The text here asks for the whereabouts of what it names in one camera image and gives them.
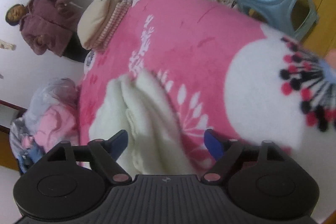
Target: ribbed black surface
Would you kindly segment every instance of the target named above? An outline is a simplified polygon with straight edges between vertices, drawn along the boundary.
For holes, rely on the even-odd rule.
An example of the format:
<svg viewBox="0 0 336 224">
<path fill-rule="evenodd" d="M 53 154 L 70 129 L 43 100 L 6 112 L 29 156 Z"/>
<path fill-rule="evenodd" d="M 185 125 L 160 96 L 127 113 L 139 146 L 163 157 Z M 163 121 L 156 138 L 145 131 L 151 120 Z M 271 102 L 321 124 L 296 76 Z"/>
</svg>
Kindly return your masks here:
<svg viewBox="0 0 336 224">
<path fill-rule="evenodd" d="M 18 224 L 42 224 L 24 218 Z M 138 176 L 131 185 L 115 187 L 103 204 L 66 224 L 316 224 L 305 217 L 269 221 L 245 213 L 220 187 L 201 184 L 196 176 Z"/>
</svg>

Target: beige pillow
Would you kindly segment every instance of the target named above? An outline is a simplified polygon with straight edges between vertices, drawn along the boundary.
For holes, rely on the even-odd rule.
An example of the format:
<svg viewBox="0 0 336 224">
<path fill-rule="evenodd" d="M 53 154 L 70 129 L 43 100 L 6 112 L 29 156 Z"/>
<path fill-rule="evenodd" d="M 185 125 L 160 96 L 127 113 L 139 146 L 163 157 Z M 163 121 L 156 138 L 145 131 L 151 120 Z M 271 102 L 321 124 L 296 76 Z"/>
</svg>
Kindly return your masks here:
<svg viewBox="0 0 336 224">
<path fill-rule="evenodd" d="M 83 13 L 77 28 L 82 47 L 90 49 L 90 41 L 110 12 L 111 0 L 94 0 Z"/>
<path fill-rule="evenodd" d="M 110 5 L 109 5 L 109 11 L 106 14 L 105 20 L 101 24 L 100 28 L 96 31 L 96 33 L 90 38 L 88 41 L 89 48 L 92 48 L 92 46 L 95 44 L 96 40 L 99 38 L 101 32 L 105 29 L 107 23 L 109 22 L 118 2 L 121 2 L 122 0 L 110 0 Z"/>
</svg>

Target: bed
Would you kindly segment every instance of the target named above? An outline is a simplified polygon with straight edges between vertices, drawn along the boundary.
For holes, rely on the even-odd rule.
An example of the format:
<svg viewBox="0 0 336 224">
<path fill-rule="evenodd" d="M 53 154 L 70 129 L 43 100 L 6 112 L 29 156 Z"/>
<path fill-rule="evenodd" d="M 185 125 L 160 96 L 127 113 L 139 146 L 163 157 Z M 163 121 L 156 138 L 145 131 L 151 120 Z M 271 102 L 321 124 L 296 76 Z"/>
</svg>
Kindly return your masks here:
<svg viewBox="0 0 336 224">
<path fill-rule="evenodd" d="M 335 210 L 336 78 L 290 37 L 208 0 L 133 0 L 105 52 L 90 52 L 84 66 L 80 144 L 91 139 L 109 81 L 145 68 L 168 96 L 196 172 L 214 163 L 207 128 L 250 143 L 272 140 L 317 181 L 312 217 L 322 223 Z"/>
</svg>

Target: black pants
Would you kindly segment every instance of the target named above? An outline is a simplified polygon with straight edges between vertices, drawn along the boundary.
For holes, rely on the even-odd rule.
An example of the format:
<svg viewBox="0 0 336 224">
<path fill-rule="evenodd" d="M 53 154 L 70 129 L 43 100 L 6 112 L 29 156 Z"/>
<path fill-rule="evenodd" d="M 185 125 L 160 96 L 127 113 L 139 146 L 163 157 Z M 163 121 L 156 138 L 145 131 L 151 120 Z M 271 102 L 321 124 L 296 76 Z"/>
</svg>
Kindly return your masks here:
<svg viewBox="0 0 336 224">
<path fill-rule="evenodd" d="M 69 44 L 63 52 L 63 56 L 71 60 L 84 63 L 85 57 L 87 56 L 89 51 L 90 50 L 86 50 L 82 47 L 77 33 L 73 33 L 72 37 L 70 38 Z"/>
</svg>

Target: woman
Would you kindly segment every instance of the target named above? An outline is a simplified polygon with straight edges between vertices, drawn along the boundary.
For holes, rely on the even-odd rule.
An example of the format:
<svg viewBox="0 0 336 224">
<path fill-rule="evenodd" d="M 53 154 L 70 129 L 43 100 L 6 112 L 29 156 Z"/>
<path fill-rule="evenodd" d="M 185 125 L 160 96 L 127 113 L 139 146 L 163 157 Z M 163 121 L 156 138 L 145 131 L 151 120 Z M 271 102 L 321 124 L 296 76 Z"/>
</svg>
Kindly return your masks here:
<svg viewBox="0 0 336 224">
<path fill-rule="evenodd" d="M 46 50 L 84 62 L 88 53 L 77 36 L 77 25 L 88 0 L 30 0 L 16 4 L 6 14 L 11 26 L 20 24 L 23 39 L 37 55 Z"/>
</svg>

